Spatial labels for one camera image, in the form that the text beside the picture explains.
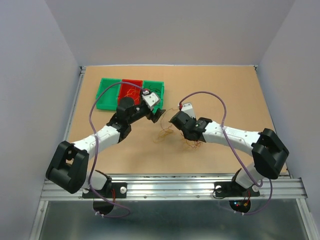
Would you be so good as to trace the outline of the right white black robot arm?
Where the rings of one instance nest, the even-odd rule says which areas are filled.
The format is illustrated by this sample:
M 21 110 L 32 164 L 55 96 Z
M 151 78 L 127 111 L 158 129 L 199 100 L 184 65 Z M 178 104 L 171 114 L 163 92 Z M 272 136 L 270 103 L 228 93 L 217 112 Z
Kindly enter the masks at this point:
M 228 146 L 253 158 L 253 163 L 236 172 L 230 182 L 231 192 L 242 195 L 252 185 L 264 178 L 276 180 L 290 154 L 278 135 L 269 128 L 263 131 L 245 131 L 221 124 L 205 117 L 196 119 L 183 111 L 176 113 L 169 121 L 180 130 L 185 139 L 196 142 Z

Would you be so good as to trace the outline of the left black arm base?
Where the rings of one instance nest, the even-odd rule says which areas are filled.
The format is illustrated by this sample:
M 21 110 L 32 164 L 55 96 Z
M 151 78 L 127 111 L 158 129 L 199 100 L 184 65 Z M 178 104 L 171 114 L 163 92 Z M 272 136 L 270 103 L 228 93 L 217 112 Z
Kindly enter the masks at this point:
M 112 182 L 108 183 L 101 190 L 96 190 L 96 192 L 107 199 L 125 199 L 127 197 L 127 189 L 128 184 L 126 182 Z M 87 193 L 82 193 L 82 198 L 96 199 L 98 196 L 89 189 Z

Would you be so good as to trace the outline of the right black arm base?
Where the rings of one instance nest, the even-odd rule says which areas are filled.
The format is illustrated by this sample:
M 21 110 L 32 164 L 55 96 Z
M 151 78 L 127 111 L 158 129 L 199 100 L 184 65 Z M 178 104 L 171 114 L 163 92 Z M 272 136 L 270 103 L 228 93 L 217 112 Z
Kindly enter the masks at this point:
M 231 181 L 220 181 L 214 185 L 212 196 L 215 199 L 224 198 L 246 198 L 246 197 L 259 197 L 260 192 L 253 191 L 252 187 L 243 188 L 239 184 Z

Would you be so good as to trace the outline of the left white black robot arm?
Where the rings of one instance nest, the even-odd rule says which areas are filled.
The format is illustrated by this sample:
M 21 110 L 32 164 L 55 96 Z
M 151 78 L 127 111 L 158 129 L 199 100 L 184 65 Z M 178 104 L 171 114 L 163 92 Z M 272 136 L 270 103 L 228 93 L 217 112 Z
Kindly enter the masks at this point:
M 59 143 L 45 177 L 71 194 L 80 189 L 90 189 L 100 197 L 108 196 L 111 178 L 95 169 L 88 171 L 89 160 L 96 163 L 100 152 L 122 142 L 131 132 L 134 122 L 147 118 L 156 123 L 165 110 L 158 108 L 153 111 L 155 102 L 151 96 L 143 98 L 139 104 L 130 97 L 122 98 L 115 114 L 102 129 L 75 142 L 65 140 Z

